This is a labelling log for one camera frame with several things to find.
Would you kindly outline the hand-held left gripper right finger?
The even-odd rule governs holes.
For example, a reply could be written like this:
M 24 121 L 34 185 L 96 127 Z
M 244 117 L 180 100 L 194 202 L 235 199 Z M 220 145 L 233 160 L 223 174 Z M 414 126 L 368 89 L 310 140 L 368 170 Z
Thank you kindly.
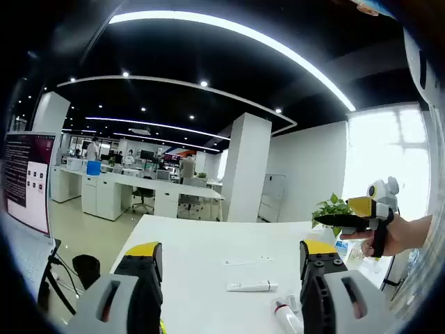
M 385 294 L 330 244 L 300 242 L 300 279 L 305 333 L 386 333 L 396 323 Z

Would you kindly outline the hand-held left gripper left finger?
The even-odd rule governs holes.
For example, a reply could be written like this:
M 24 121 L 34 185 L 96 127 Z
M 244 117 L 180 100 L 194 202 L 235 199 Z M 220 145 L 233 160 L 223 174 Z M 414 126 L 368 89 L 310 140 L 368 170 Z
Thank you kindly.
M 130 248 L 80 298 L 68 333 L 162 333 L 162 243 Z

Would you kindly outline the person's right hand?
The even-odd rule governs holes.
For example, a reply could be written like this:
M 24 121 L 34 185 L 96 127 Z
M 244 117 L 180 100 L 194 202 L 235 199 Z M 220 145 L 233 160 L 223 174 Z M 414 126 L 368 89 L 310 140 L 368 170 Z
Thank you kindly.
M 385 239 L 385 247 L 383 256 L 396 255 L 404 250 L 401 238 L 403 236 L 403 229 L 407 221 L 395 214 L 393 221 L 387 227 L 387 236 Z M 372 246 L 375 232 L 373 230 L 366 230 L 363 232 L 354 232 L 352 234 L 340 234 L 341 240 L 362 240 L 361 250 L 365 257 L 374 257 L 375 249 Z

